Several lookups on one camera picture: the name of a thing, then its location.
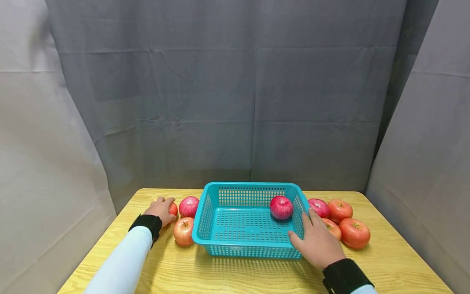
wooden table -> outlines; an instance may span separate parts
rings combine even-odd
[[[124,238],[129,226],[158,196],[176,203],[202,190],[142,189],[132,197],[59,293],[81,293],[93,275]],[[381,294],[452,293],[374,206],[357,192],[304,191],[309,198],[349,202],[354,217],[371,230],[368,247],[346,256],[354,259]],[[211,257],[198,245],[179,247],[172,225],[147,256],[136,293],[327,293],[323,276],[304,259],[299,261]]]

basket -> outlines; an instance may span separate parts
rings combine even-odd
[[[274,196],[289,198],[292,217],[278,221],[271,216]],[[202,193],[194,219],[192,238],[210,255],[298,259],[287,232],[304,237],[302,212],[309,204],[292,183],[212,182]]]

hand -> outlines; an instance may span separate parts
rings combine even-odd
[[[307,261],[318,269],[325,269],[338,260],[345,259],[345,253],[341,243],[328,231],[325,223],[313,209],[308,210],[310,219],[304,212],[302,223],[304,224],[304,239],[300,239],[296,233],[289,231],[290,242]]]
[[[163,197],[158,197],[156,201],[153,201],[150,204],[150,207],[144,211],[144,215],[154,215],[158,216],[162,220],[162,228],[176,220],[175,215],[171,215],[168,210],[170,209],[170,204],[175,201],[175,198],[168,198],[165,200]]]

right hand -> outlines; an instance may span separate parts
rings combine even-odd
[[[290,242],[314,267],[323,270],[330,264],[345,259],[341,243],[328,231],[325,223],[313,209],[302,213],[304,239],[289,231]]]

wrist strap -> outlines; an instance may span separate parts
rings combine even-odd
[[[323,285],[329,294],[351,294],[361,286],[374,286],[354,260],[348,258],[327,266],[323,275]]]
[[[132,223],[129,230],[134,227],[143,226],[150,230],[152,233],[152,247],[153,243],[160,237],[160,230],[162,228],[162,220],[158,216],[154,215],[139,215]]]

